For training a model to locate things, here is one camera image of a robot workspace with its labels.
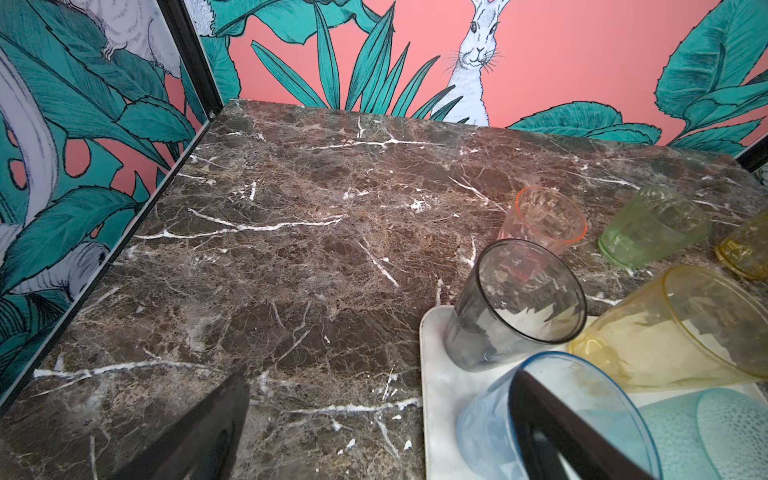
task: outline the large yellow cup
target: large yellow cup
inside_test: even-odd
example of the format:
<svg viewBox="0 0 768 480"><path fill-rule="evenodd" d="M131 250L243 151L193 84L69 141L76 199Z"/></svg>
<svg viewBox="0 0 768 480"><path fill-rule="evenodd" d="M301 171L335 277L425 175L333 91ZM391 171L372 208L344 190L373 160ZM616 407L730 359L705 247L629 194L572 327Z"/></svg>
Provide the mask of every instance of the large yellow cup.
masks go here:
<svg viewBox="0 0 768 480"><path fill-rule="evenodd" d="M735 283L676 266L584 329L568 350L628 392L768 379L768 310Z"/></svg>

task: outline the white tray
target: white tray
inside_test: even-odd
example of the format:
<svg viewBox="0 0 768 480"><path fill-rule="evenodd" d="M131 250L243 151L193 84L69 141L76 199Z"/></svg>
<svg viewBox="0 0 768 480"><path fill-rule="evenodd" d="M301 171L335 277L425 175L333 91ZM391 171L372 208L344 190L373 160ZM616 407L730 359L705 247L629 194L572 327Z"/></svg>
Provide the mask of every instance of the white tray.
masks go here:
<svg viewBox="0 0 768 480"><path fill-rule="evenodd" d="M466 372L457 367L442 345L442 334L452 313L453 306L436 306L424 314L419 327L427 480L482 480L469 469L458 450L456 419L472 399L517 363L477 373ZM553 350L564 352L565 346ZM768 402L754 383L734 386L731 389L745 393L768 407ZM629 397L636 406L643 406L697 390L700 389L632 393Z"/></svg>

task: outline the cup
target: cup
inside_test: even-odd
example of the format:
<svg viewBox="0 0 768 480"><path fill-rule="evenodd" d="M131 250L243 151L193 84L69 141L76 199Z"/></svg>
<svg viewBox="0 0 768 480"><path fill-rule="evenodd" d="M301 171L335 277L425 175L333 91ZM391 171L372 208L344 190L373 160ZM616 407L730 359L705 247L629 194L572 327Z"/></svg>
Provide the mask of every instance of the cup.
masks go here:
<svg viewBox="0 0 768 480"><path fill-rule="evenodd" d="M472 267L443 344L457 366L479 372L566 343L586 319L584 292L559 258L525 240L498 240Z"/></svg>
<svg viewBox="0 0 768 480"><path fill-rule="evenodd" d="M735 283L676 266L595 320L568 351L627 392L768 379L768 310Z"/></svg>
<svg viewBox="0 0 768 480"><path fill-rule="evenodd" d="M562 255L587 233L587 219L568 197L546 187L520 190L498 232L498 240L519 238Z"/></svg>
<svg viewBox="0 0 768 480"><path fill-rule="evenodd" d="M768 280L768 210L744 222L715 247L728 268L749 280Z"/></svg>
<svg viewBox="0 0 768 480"><path fill-rule="evenodd" d="M640 408L665 480L765 478L768 409L729 389L710 389Z"/></svg>
<svg viewBox="0 0 768 480"><path fill-rule="evenodd" d="M707 237L711 221L694 202L666 187L641 188L600 235L603 256L637 268Z"/></svg>
<svg viewBox="0 0 768 480"><path fill-rule="evenodd" d="M525 480L510 403L518 372L531 374L624 457L660 478L658 454L627 395L589 362L562 352L533 355L504 374L459 414L456 441L465 462L485 480Z"/></svg>

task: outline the brown marble surface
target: brown marble surface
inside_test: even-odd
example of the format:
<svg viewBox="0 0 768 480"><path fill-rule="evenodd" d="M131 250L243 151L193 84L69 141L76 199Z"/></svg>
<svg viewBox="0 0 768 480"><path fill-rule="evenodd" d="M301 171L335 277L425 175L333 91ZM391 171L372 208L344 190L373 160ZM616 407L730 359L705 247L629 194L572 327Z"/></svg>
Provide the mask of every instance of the brown marble surface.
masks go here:
<svg viewBox="0 0 768 480"><path fill-rule="evenodd" d="M715 229L627 271L596 240L645 184L698 201ZM734 278L713 245L768 204L729 157L233 103L0 419L0 476L106 478L242 369L233 478L423 478L419 321L528 185L587 215L563 259L591 315L675 263Z"/></svg>

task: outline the green cup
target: green cup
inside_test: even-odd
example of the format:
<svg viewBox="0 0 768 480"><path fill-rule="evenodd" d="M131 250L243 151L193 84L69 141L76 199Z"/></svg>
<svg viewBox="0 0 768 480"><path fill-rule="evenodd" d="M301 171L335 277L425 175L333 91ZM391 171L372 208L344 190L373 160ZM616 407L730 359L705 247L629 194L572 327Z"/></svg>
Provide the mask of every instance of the green cup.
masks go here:
<svg viewBox="0 0 768 480"><path fill-rule="evenodd" d="M603 256L624 268L637 268L706 238L709 215L666 187L641 188L605 229L598 245Z"/></svg>

